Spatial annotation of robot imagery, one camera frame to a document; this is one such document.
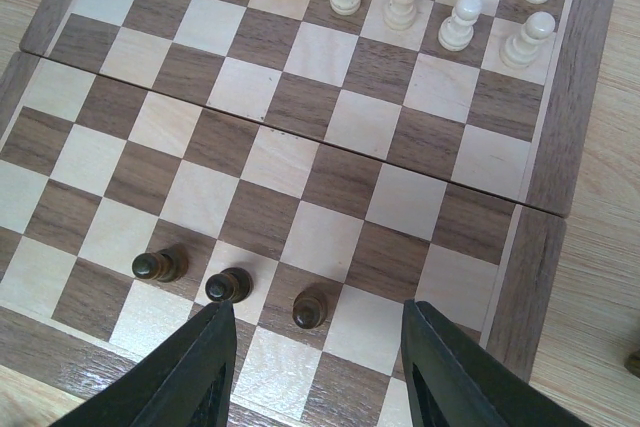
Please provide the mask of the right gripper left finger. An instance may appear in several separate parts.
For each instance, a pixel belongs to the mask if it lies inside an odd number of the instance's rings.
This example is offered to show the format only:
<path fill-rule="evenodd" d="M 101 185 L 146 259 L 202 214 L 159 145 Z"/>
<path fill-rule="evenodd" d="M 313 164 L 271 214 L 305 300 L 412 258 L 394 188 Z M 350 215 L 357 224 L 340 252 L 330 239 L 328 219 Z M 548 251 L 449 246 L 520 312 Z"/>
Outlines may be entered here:
<path fill-rule="evenodd" d="M 236 360 L 229 301 L 211 303 L 61 426 L 225 426 Z"/>

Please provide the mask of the dark pawn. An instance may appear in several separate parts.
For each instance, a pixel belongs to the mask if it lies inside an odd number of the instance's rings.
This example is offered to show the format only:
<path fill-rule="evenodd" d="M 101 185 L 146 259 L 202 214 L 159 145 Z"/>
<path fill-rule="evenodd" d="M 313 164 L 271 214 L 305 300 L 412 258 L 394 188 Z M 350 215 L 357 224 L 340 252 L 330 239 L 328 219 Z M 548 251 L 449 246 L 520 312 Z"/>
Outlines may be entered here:
<path fill-rule="evenodd" d="M 212 302 L 239 303 L 253 289 L 250 273 L 241 267 L 230 267 L 212 275 L 205 284 L 205 294 Z"/>
<path fill-rule="evenodd" d="M 322 325 L 327 316 L 327 298 L 322 290 L 309 287 L 294 300 L 292 319 L 302 329 L 314 329 Z"/>
<path fill-rule="evenodd" d="M 188 267 L 187 250 L 181 243 L 157 252 L 142 253 L 132 262 L 135 277 L 163 283 L 180 279 L 187 273 Z"/>

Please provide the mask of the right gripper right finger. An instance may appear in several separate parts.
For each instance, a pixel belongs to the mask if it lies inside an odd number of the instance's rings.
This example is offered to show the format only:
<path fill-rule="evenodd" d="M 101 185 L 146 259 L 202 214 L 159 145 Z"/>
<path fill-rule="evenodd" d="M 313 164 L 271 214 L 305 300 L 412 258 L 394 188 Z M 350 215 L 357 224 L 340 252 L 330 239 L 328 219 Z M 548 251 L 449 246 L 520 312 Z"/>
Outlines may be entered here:
<path fill-rule="evenodd" d="M 402 362 L 414 426 L 584 426 L 433 305 L 404 302 Z"/>

